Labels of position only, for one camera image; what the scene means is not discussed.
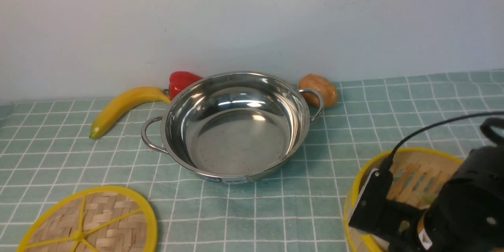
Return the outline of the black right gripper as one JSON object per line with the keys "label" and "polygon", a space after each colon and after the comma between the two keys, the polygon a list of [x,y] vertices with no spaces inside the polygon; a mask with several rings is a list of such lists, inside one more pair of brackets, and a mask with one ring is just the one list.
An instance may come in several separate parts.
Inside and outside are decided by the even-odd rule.
{"label": "black right gripper", "polygon": [[362,235],[382,239],[389,252],[432,252],[434,240],[427,222],[430,216],[430,207],[419,209],[393,200],[361,199],[348,226]]}

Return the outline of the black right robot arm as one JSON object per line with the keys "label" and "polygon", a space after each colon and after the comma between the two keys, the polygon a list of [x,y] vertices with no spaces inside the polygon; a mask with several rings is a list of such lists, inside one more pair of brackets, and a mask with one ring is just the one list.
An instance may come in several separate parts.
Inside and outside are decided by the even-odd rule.
{"label": "black right robot arm", "polygon": [[[448,123],[484,117],[492,142],[465,160],[403,144]],[[503,112],[472,113],[412,132],[369,161],[346,196],[352,252],[502,252]]]}

